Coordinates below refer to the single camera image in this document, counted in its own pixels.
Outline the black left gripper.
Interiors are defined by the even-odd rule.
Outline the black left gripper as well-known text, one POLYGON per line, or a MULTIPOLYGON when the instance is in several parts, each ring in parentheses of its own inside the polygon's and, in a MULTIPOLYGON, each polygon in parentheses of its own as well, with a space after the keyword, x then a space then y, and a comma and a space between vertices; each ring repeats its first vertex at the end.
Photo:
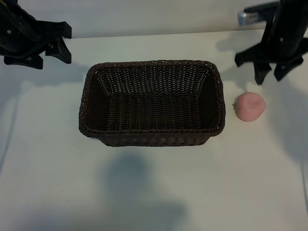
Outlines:
POLYGON ((71 64, 71 53, 63 40, 71 37, 72 28, 67 22, 40 21, 22 9, 16 0, 0 2, 0 54, 7 56, 4 57, 6 65, 41 70, 43 59, 40 56, 28 56, 38 54, 46 47, 46 56, 71 64))

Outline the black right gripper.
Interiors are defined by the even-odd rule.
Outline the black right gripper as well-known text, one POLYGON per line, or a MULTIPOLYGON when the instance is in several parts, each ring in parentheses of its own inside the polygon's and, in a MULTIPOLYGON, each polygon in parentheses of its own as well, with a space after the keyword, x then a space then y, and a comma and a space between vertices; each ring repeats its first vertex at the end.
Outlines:
POLYGON ((276 64, 274 76, 281 81, 304 61, 302 56, 308 52, 308 39, 304 37, 307 27, 307 21, 267 22, 261 41, 235 55, 236 65, 253 63, 255 81, 262 85, 271 71, 270 64, 276 64))

